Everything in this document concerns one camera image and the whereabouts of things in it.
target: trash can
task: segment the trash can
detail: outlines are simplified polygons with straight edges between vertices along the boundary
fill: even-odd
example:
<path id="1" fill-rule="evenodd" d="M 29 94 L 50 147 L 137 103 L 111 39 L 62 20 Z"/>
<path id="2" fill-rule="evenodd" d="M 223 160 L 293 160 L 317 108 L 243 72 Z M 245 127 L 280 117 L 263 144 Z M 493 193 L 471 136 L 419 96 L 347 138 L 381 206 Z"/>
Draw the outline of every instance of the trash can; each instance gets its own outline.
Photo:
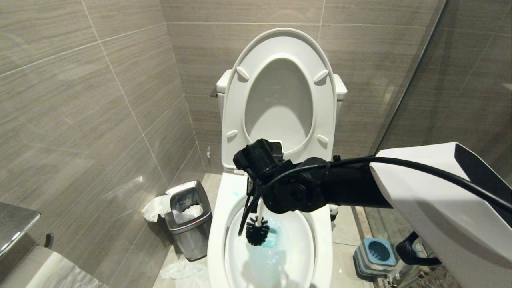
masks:
<path id="1" fill-rule="evenodd" d="M 211 227 L 211 208 L 208 197 L 199 181 L 191 181 L 169 189 L 171 212 L 165 214 L 167 228 L 188 261 L 206 256 Z M 196 214 L 187 214 L 187 209 L 199 205 Z"/>

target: robotic arm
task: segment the robotic arm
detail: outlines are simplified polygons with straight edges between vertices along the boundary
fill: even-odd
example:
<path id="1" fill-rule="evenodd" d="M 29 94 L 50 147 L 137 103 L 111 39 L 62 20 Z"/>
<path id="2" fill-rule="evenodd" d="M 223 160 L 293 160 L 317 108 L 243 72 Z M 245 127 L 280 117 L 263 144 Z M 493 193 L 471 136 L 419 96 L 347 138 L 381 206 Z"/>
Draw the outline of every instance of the robotic arm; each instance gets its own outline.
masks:
<path id="1" fill-rule="evenodd" d="M 397 247 L 404 262 L 440 263 L 418 259 L 408 249 L 419 235 L 464 286 L 511 283 L 512 190 L 463 146 L 395 148 L 378 157 L 311 157 L 302 163 L 285 160 L 282 151 L 280 143 L 259 139 L 234 156 L 253 183 L 239 235 L 260 197 L 274 213 L 312 212 L 329 203 L 395 208 L 415 230 Z"/>

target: toilet bowl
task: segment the toilet bowl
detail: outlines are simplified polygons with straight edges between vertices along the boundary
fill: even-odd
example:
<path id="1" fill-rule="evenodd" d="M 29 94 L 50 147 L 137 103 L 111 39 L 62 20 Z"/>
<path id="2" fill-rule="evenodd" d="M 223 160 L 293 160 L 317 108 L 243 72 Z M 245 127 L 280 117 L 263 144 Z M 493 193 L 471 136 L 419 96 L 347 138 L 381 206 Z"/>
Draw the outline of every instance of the toilet bowl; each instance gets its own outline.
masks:
<path id="1" fill-rule="evenodd" d="M 332 235 L 328 207 L 311 213 L 263 211 L 272 246 L 238 236 L 248 177 L 233 156 L 259 138 L 282 143 L 284 158 L 331 160 L 343 95 L 340 77 L 307 34 L 289 28 L 256 37 L 217 83 L 225 172 L 208 240 L 212 287 L 329 287 Z"/>

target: toilet lid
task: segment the toilet lid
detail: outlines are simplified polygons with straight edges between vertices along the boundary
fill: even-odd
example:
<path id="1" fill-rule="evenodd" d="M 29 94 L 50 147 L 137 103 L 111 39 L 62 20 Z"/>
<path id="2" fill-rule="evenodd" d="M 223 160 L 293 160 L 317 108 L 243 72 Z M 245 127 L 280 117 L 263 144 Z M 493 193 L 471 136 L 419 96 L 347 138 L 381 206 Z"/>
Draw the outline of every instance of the toilet lid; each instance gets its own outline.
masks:
<path id="1" fill-rule="evenodd" d="M 278 140 L 293 162 L 331 160 L 336 93 L 329 62 L 307 34 L 290 28 L 255 38 L 236 61 L 224 98 L 222 164 L 257 139 Z"/>
<path id="2" fill-rule="evenodd" d="M 245 229 L 238 236 L 243 209 L 227 233 L 224 256 L 231 287 L 304 287 L 311 284 L 314 246 L 311 230 L 298 211 L 275 214 L 264 208 L 263 217 L 276 233 L 262 246 L 247 242 Z"/>

